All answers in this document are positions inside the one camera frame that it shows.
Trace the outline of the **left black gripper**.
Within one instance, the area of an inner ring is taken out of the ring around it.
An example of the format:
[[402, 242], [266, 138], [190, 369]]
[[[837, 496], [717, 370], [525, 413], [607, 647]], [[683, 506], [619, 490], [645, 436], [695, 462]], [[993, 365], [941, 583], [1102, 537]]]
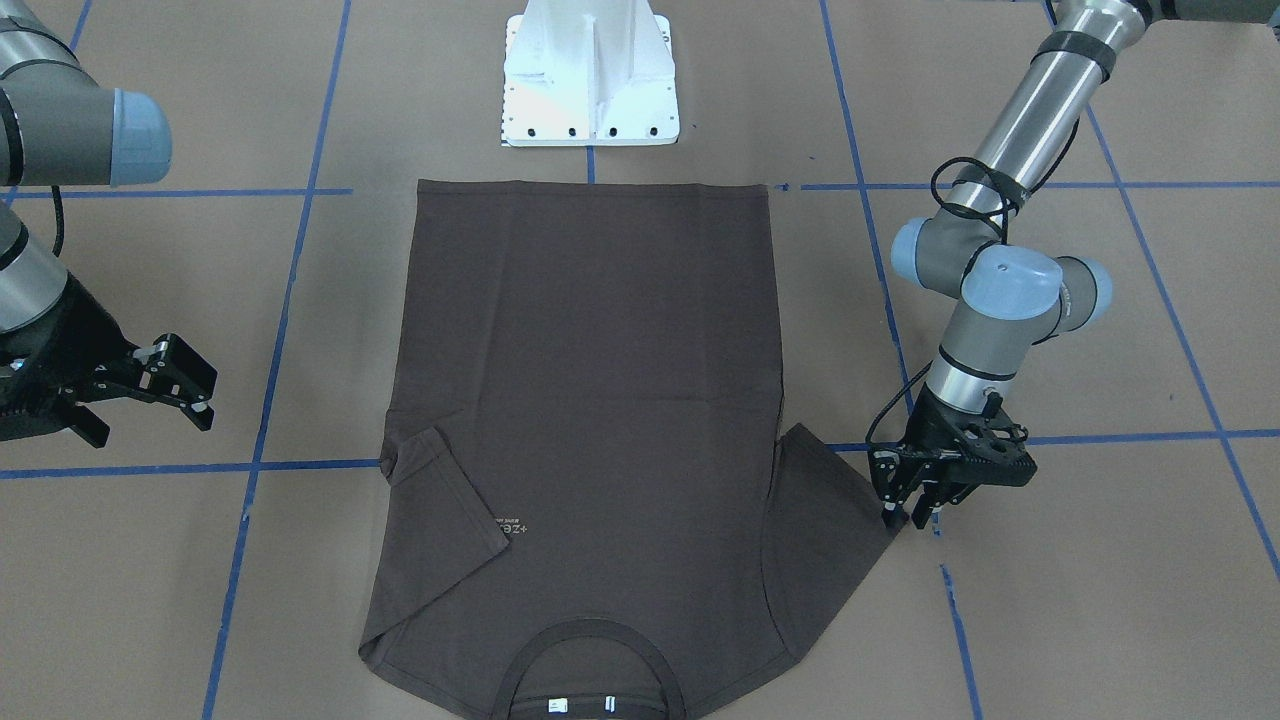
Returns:
[[959, 505], [973, 492], [946, 477], [948, 465], [960, 459], [954, 430], [946, 424], [955, 414], [932, 391], [923, 389], [901, 439], [868, 441], [870, 482], [883, 503], [881, 519], [887, 529], [901, 529], [908, 521], [902, 506], [915, 489], [922, 488], [920, 527], [946, 503]]

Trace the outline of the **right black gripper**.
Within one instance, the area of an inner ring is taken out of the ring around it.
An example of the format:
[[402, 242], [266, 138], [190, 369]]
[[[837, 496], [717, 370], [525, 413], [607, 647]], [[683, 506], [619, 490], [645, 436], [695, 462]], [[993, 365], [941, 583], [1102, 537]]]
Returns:
[[104, 448], [110, 425], [90, 404], [132, 398], [177, 407], [210, 430], [216, 369], [175, 333], [140, 347], [74, 277], [41, 318], [3, 333], [1, 439], [70, 430]]

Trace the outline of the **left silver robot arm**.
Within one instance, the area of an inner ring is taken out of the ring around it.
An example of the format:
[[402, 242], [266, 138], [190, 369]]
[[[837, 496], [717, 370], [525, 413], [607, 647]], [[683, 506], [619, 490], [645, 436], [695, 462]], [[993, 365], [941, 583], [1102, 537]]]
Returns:
[[1161, 20], [1277, 27], [1275, 1], [1061, 1], [1052, 32], [975, 154], [952, 158], [932, 217], [909, 220], [891, 249], [905, 281], [955, 301], [902, 437], [870, 442], [870, 482], [887, 528], [923, 528], [982, 486], [1023, 487], [1037, 465], [1027, 429], [1005, 411], [1029, 350], [1098, 320], [1110, 274], [1087, 258], [1010, 242], [1012, 219], [1059, 167], [1120, 54]]

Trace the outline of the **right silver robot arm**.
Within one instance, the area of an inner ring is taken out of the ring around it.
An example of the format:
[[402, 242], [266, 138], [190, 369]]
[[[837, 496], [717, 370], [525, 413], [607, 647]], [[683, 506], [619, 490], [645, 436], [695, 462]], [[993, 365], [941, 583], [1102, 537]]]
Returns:
[[[99, 85], [23, 1], [1, 5], [1, 176], [6, 187], [150, 184], [172, 163], [172, 128], [147, 95]], [[178, 409], [207, 430], [218, 374], [174, 333], [136, 345], [13, 211], [1, 218], [1, 430], [5, 441], [69, 430], [95, 448], [110, 428], [91, 404]]]

